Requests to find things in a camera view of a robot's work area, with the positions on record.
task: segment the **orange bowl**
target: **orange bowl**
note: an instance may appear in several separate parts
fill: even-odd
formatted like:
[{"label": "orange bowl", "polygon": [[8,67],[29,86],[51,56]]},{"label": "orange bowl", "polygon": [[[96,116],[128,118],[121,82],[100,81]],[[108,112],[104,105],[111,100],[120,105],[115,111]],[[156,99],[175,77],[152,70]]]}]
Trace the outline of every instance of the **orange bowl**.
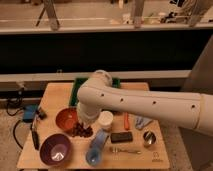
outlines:
[{"label": "orange bowl", "polygon": [[56,116],[56,125],[65,132],[72,131],[77,122],[76,108],[63,109]]}]

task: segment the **cup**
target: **cup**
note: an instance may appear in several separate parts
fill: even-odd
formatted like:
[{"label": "cup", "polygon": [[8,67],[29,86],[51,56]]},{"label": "cup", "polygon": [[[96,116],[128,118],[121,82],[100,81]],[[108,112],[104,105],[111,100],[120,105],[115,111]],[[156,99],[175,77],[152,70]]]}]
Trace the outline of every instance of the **cup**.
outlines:
[{"label": "cup", "polygon": [[102,111],[98,118],[98,123],[105,131],[109,131],[112,127],[113,114],[110,111]]},{"label": "cup", "polygon": [[152,146],[156,142],[156,136],[151,131],[146,131],[143,134],[143,139],[144,139],[144,147],[146,148]]}]

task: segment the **floor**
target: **floor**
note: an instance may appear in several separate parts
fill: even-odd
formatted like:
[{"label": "floor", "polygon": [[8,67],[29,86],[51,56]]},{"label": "floor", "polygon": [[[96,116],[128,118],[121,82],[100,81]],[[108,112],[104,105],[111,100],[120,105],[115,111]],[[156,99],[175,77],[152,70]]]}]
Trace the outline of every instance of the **floor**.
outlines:
[{"label": "floor", "polygon": [[[4,105],[1,102],[0,106],[0,166],[2,171],[17,170],[16,164],[18,162],[21,149],[15,143],[12,130],[17,120],[22,118],[23,113],[20,112],[14,117],[7,115]],[[183,140],[181,138],[179,129],[168,123],[160,123],[162,134],[165,140],[167,153],[169,156],[171,169],[170,171],[192,171],[192,166],[186,153]],[[17,127],[17,137],[21,144],[24,144],[26,136],[29,133],[29,124],[22,123]]]},{"label": "floor", "polygon": [[[36,22],[42,11],[43,5],[31,5],[29,3],[20,4],[20,0],[13,0],[8,3],[6,0],[0,0],[0,31],[8,30],[25,30],[25,31],[40,31],[49,29],[50,23],[46,13],[42,18],[38,27]],[[109,0],[72,0],[69,3],[56,3],[55,11],[60,22],[60,29],[63,30],[89,30],[107,29],[108,27],[126,27],[124,24],[126,18],[131,14],[131,1],[119,7],[118,3],[110,4]],[[160,27],[158,14],[161,12],[169,14],[170,12],[178,12],[180,10],[176,5],[171,5],[167,0],[147,0],[145,1],[143,17],[148,28],[153,24],[158,24],[155,27]],[[213,17],[213,9],[207,12],[202,19],[206,23]]]}]

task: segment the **fork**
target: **fork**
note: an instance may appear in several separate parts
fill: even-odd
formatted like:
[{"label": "fork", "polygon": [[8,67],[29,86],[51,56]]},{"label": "fork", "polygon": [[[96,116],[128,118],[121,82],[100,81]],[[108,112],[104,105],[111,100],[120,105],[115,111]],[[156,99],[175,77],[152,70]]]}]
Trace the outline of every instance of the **fork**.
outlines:
[{"label": "fork", "polygon": [[126,153],[133,153],[133,154],[141,154],[141,151],[139,150],[126,150],[126,149],[121,149],[118,147],[109,147],[109,150],[112,153],[126,152]]}]

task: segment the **purple bowl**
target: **purple bowl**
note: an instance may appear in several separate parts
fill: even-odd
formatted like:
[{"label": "purple bowl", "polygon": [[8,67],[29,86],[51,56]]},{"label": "purple bowl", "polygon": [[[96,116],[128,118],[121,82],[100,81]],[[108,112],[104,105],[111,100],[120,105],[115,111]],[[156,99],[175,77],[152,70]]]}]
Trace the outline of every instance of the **purple bowl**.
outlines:
[{"label": "purple bowl", "polygon": [[62,164],[70,155],[71,143],[63,134],[49,136],[41,146],[40,158],[49,166]]}]

